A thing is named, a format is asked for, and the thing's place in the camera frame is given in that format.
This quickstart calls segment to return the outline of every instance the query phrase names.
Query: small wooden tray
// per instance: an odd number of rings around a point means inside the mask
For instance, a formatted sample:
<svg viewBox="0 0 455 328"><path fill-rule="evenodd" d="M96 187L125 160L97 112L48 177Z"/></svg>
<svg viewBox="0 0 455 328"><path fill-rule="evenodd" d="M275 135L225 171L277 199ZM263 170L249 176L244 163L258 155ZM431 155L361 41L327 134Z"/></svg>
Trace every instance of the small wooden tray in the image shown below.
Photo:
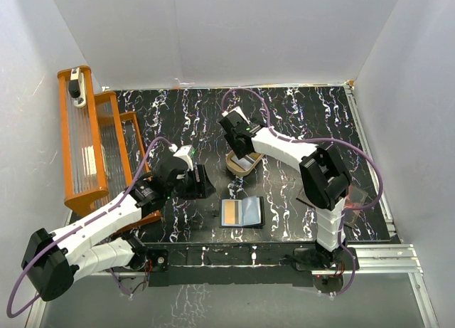
<svg viewBox="0 0 455 328"><path fill-rule="evenodd" d="M227 170L229 170L231 173L233 173L236 176L247 176L252 172L252 170L257 166L259 161L262 160L262 157L264 157L264 154L258 154L256 152L251 153L249 156L254 159L254 163L248 170L244 170L241 166L236 164L232 158L235 156L234 151L231 150L229 154L226 156L226 167Z"/></svg>

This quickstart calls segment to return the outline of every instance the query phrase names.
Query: cable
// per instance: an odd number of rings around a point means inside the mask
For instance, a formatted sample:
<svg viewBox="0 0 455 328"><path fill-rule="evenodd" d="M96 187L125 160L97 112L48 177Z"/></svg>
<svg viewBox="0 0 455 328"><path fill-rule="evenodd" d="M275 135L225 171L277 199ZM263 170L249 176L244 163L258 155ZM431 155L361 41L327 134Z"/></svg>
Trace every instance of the cable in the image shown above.
<svg viewBox="0 0 455 328"><path fill-rule="evenodd" d="M129 291L123 284L119 281L117 276L115 275L113 269L109 269L109 272L111 273L112 277L114 278L116 284L119 286L120 289L122 289L123 292L125 292L128 296L132 296L134 293Z"/></svg>
<svg viewBox="0 0 455 328"><path fill-rule="evenodd" d="M264 105L264 108L265 108L265 112L267 114L267 126L270 127L271 124L270 124L270 110L269 110L269 107L267 106L265 100L263 97L261 97L258 93L256 93L255 91L249 89L249 88L231 88L230 90L228 90L224 95L223 95L223 98L221 98L221 112L224 112L225 111L225 101L226 101L226 98L228 97L229 93L231 92L234 92L236 90L245 90L245 91L248 91L250 93L252 93L253 95L255 95L256 97L259 98L259 100L261 101L261 103Z"/></svg>
<svg viewBox="0 0 455 328"><path fill-rule="evenodd" d="M153 269L153 263L151 260L149 260L149 265L147 265L144 269L147 282L150 282L150 274L151 274L152 269Z"/></svg>
<svg viewBox="0 0 455 328"><path fill-rule="evenodd" d="M139 289L139 287L143 284L147 284L149 282L147 282L146 280L143 280L142 282L140 282L138 285L136 285L136 287L133 289L132 291L132 294L134 295L134 293Z"/></svg>
<svg viewBox="0 0 455 328"><path fill-rule="evenodd" d="M351 277L348 281L348 284L343 288L341 289L338 294L342 294L344 293L353 283L354 281L354 276L355 276L355 257L354 255L352 254L352 252L347 248L345 247L343 244L342 244L342 241L341 241L341 235L342 235L342 232L343 232L343 224L344 224L344 215L346 213L346 211L364 211L366 209L370 209L372 207L374 207L376 204L378 204L379 200L381 199L381 196L382 196L382 193L384 191L384 183L382 181L382 175L379 171L379 168L378 166L375 164L375 162L373 161L373 159L371 157L369 157L363 150L353 146L352 144L350 143L347 143L341 139L336 139L336 138L310 138L310 139L290 139L288 137L282 137L280 136L277 132L275 132L273 130L273 127L271 126L270 124L270 111L269 111L269 108L267 106L267 104L265 103L264 101L264 98L261 97L259 94L257 94L255 91L253 90L250 90L250 89L247 89L247 88L231 88L230 90L228 90L225 95L223 96L222 100L221 100L221 110L224 111L224 101L225 101L225 98L227 97L227 95L235 90L247 90L248 92L256 95L256 97L259 98L259 100L261 101L261 103L264 105L265 107L265 112L267 113L267 127L269 128L269 131L278 139L280 140L283 140L285 142L290 142L290 143L317 143L317 142L333 142L333 143L337 143L337 144L341 144L341 145L344 145L345 147L349 148L349 149L352 149L354 152L356 152L357 154L359 154L361 157L363 157L364 159L366 159L368 161L368 163L371 165L371 167L374 169L375 173L376 173L376 177L378 178L378 194L376 195L375 199L371 202L371 203L367 203L366 205L364 206L361 206L361 207L358 207L358 208L345 208L343 209L343 212L342 212L342 216L341 216L341 220L340 220L340 226L338 227L338 230L339 230L339 234L338 234L338 244L339 246L350 256L350 259L352 260L352 263L353 263L353 271L352 271L352 274L351 274Z"/></svg>
<svg viewBox="0 0 455 328"><path fill-rule="evenodd" d="M335 270L335 273L331 276L331 277L335 277L335 276L338 276L338 270L340 268L340 263L336 263L336 270Z"/></svg>
<svg viewBox="0 0 455 328"><path fill-rule="evenodd" d="M343 273L344 273L344 270L345 270L345 268L344 268L344 267L345 267L345 265L344 265L344 262L343 262L343 267L342 267L342 269L341 269L341 273L340 273L340 275L338 275L338 276L342 276L342 275L343 275Z"/></svg>
<svg viewBox="0 0 455 328"><path fill-rule="evenodd" d="M120 206L120 204L123 202L123 200L127 197L127 195L129 194L129 192L132 190L134 184L136 183L136 181L138 180L139 178L139 175L141 174L143 168L144 168L144 165L146 163L146 159L148 157L148 155L150 154L150 151L151 149L154 147L154 145L158 142L158 141L164 141L165 143L167 143L168 146L172 146L172 143L170 143L166 138L164 137L155 137L155 139L153 141L151 141L149 147L147 148L147 151L144 155L144 158L142 159L141 161L141 164L139 165L139 168L137 169L136 171L136 174L134 175L134 178L133 178L133 181L131 182L131 184L128 186L128 189L124 192L123 196L120 198L120 200L115 204L113 205L111 208L109 208L107 211L104 211L100 214L98 214L97 216L95 216L94 218L90 219L87 221L87 223L85 223L85 226L87 225L90 225L91 223L93 223L94 221L96 221L97 219L105 216L108 212L116 209L117 207ZM13 310L13 301L14 301L14 298L16 296L16 293L17 293L17 290L19 288L19 285L21 285L22 283L22 280L25 278L25 276L27 275L28 271L30 271L30 269L35 265L35 263L41 258L43 257L43 255L45 255L51 248L53 248L54 246L56 246L57 244L61 243L62 241L64 241L66 238L68 238L69 236L75 234L76 232L78 232L79 230L82 229L82 226L78 226L74 229L72 229L70 232L66 233L65 235L61 236L59 239L53 241L51 244L47 245L44 249L42 249L42 251L40 253L38 253L35 257L32 258L32 260L30 261L29 264L27 264L27 266L23 269L22 273L19 275L16 283L14 284L13 286L13 289L11 291L11 294L9 295L9 299L8 299L8 305L6 306L6 315L8 315L8 317L10 319L13 319L14 317L17 317L19 316L20 314L22 314L27 308L29 308L40 296L39 295L36 295L30 302L28 302L26 305L24 305L20 310L18 310L17 312L12 312Z"/></svg>

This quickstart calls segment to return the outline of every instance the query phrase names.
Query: black marble table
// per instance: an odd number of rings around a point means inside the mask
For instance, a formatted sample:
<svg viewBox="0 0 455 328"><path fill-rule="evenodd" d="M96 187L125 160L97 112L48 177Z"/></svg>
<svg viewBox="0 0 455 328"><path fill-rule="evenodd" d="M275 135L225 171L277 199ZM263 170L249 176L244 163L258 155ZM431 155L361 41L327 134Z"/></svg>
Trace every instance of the black marble table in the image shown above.
<svg viewBox="0 0 455 328"><path fill-rule="evenodd" d="M141 229L144 243L285 243L316 239L316 215L296 200L302 187L298 171L271 157L246 177L232 175L225 165L230 148L218 124L220 101L227 89L120 90L120 112L135 111L144 146L162 135L177 145L192 144L195 161L205 164L216 194L197 201L170 200L162 219ZM335 137L361 147L353 113L343 87L255 89L270 107L272 125L283 134L299 137ZM264 118L265 111L253 95L238 90L229 96L229 105L241 105L244 113ZM137 143L127 139L130 159L139 161ZM353 177L353 185L375 197L375 188L366 161L345 147L339 147ZM152 150L148 159L153 169L171 156L164 145ZM263 228L221 228L221 199L243 199L258 195L265 199ZM360 213L352 228L345 227L348 240L389 241L381 208Z"/></svg>

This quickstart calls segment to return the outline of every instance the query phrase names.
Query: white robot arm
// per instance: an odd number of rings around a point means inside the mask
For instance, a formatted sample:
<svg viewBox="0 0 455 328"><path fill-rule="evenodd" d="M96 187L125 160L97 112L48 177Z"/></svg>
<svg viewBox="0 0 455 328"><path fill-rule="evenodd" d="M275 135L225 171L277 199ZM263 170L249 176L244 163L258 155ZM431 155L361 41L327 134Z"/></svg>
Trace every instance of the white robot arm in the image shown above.
<svg viewBox="0 0 455 328"><path fill-rule="evenodd" d="M339 248L340 230L341 242L345 240L340 222L350 184L350 175L336 148L332 144L326 149L309 143L295 144L296 139L277 134L273 127L248 120L239 107L225 111L220 124L237 158L252 152L266 154L301 172L305 203L316 209L316 242L334 253Z"/></svg>
<svg viewBox="0 0 455 328"><path fill-rule="evenodd" d="M51 233L42 228L32 234L23 257L23 269L46 247L54 245L27 272L41 299L54 300L76 280L101 270L140 267L145 254L136 237L97 244L120 228L163 208L171 197L205 199L215 193L205 167L193 166L193 150L191 146L181 147L156 172L140 178L128 194L122 192L89 216Z"/></svg>

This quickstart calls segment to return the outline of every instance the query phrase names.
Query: white wall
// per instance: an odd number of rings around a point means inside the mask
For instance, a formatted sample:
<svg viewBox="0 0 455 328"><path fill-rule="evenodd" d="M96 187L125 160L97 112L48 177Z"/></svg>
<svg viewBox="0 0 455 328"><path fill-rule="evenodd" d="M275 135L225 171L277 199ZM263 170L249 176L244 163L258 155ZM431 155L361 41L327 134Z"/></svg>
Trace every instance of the white wall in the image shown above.
<svg viewBox="0 0 455 328"><path fill-rule="evenodd" d="M397 0L54 0L101 85L356 78Z"/></svg>
<svg viewBox="0 0 455 328"><path fill-rule="evenodd" d="M64 224L57 72L86 64L52 0L0 0L0 327L30 234ZM28 280L17 310L34 295Z"/></svg>
<svg viewBox="0 0 455 328"><path fill-rule="evenodd" d="M441 327L455 283L455 0L399 0L355 95L399 234L414 243Z"/></svg>

